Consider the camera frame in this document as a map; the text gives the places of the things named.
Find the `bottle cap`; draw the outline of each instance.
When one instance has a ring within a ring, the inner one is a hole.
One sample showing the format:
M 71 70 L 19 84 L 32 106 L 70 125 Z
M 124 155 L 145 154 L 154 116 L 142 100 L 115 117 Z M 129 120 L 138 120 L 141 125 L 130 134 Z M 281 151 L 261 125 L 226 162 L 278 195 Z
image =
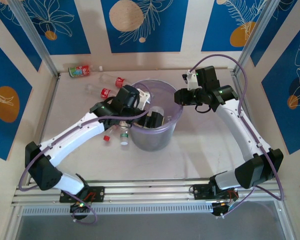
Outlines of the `bottle cap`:
M 123 140 L 123 141 L 120 142 L 120 144 L 122 146 L 126 146 L 126 145 L 128 145 L 128 141 L 127 140 Z
M 109 142 L 109 140 L 110 140 L 110 137 L 109 137 L 109 136 L 107 136 L 107 135 L 104 135 L 104 137 L 103 137 L 103 140 L 105 140 L 106 142 Z

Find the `translucent plastic bucket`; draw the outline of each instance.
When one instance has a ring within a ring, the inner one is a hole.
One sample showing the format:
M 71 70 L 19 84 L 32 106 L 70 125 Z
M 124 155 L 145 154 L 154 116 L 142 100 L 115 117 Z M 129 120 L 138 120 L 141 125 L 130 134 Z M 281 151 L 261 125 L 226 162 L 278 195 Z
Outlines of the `translucent plastic bucket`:
M 163 108 L 164 121 L 163 125 L 157 128 L 143 128 L 133 124 L 130 129 L 131 139 L 142 150 L 158 151 L 170 142 L 183 106 L 175 103 L 174 94 L 177 90 L 170 84 L 155 79 L 141 80 L 135 83 L 135 87 L 143 91 L 147 91 L 147 89 L 138 83 L 146 85 L 151 91 L 151 105 Z

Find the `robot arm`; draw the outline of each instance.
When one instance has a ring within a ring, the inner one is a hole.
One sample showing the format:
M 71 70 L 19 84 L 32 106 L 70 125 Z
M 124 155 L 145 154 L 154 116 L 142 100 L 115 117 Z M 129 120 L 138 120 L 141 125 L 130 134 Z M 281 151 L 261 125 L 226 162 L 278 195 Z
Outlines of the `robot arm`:
M 235 188 L 249 189 L 272 179 L 274 173 L 261 146 L 265 149 L 276 171 L 279 170 L 283 154 L 280 149 L 273 150 L 259 135 L 243 109 L 239 111 L 239 98 L 232 87 L 220 86 L 213 66 L 198 69 L 195 73 L 187 71 L 182 77 L 187 88 L 178 90 L 174 94 L 174 101 L 183 106 L 195 105 L 195 110 L 199 113 L 213 110 L 231 131 L 245 161 L 234 170 L 212 176 L 209 184 L 194 185 L 194 198 L 198 200 L 230 198 L 236 201 L 238 196 L 232 195 Z M 209 105 L 208 111 L 197 110 L 197 107 L 203 104 Z M 219 208 L 222 209 L 215 209 L 213 214 L 216 216 L 224 214 L 229 207 L 229 205 L 220 206 Z
M 85 199 L 91 191 L 84 179 L 79 175 L 62 173 L 57 166 L 69 153 L 87 140 L 119 124 L 120 117 L 133 117 L 143 113 L 149 98 L 149 93 L 132 86 L 124 86 L 116 97 L 108 99 L 112 100 L 111 103 L 108 103 L 108 100 L 97 103 L 83 118 L 59 135 L 39 145 L 34 142 L 29 143 L 25 147 L 26 167 L 38 154 L 41 154 L 28 170 L 38 187 L 43 191 L 57 188 L 76 195 L 82 200 Z M 128 120 L 127 123 L 132 124 L 138 120 L 137 118 Z

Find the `small white bottle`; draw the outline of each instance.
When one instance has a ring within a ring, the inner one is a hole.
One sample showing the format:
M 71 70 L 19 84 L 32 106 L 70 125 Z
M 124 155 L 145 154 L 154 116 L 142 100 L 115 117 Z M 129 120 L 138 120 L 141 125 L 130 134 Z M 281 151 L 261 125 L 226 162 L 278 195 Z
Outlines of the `small white bottle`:
M 120 144 L 126 146 L 129 143 L 128 124 L 125 121 L 120 122 Z
M 116 86 L 117 88 L 122 88 L 125 85 L 131 85 L 131 83 L 123 77 L 111 76 L 103 72 L 100 73 L 99 81 L 100 83 L 110 84 L 112 86 Z
M 118 91 L 111 90 L 111 89 L 108 89 L 108 88 L 104 88 L 104 87 L 101 87 L 101 86 L 96 86 L 96 85 L 93 85 L 91 83 L 88 83 L 87 85 L 85 85 L 84 90 L 87 94 L 100 96 L 102 99 L 115 97 L 118 93 Z

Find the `orange circle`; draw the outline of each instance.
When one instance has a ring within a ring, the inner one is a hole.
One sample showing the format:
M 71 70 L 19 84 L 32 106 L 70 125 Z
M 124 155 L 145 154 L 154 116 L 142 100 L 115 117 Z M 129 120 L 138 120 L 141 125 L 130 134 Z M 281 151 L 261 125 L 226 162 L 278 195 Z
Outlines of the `orange circle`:
M 44 33 L 44 35 L 45 35 L 45 37 L 47 38 L 47 39 L 49 39 L 49 40 L 51 40 L 51 41 L 54 41 L 54 40 L 56 40 L 57 39 L 57 34 L 55 33 L 55 32 L 53 32 L 53 31 L 46 31 L 45 33 Z
M 233 47 L 244 47 L 247 43 L 248 37 L 254 29 L 256 22 L 250 21 L 244 25 L 237 27 L 230 36 L 230 44 Z
M 10 86 L 0 87 L 0 119 L 6 123 L 13 123 L 18 117 L 19 110 L 18 93 Z
M 290 109 L 296 109 L 298 107 L 298 98 L 295 96 L 295 95 L 291 95 L 289 98 L 288 98 L 288 107 Z

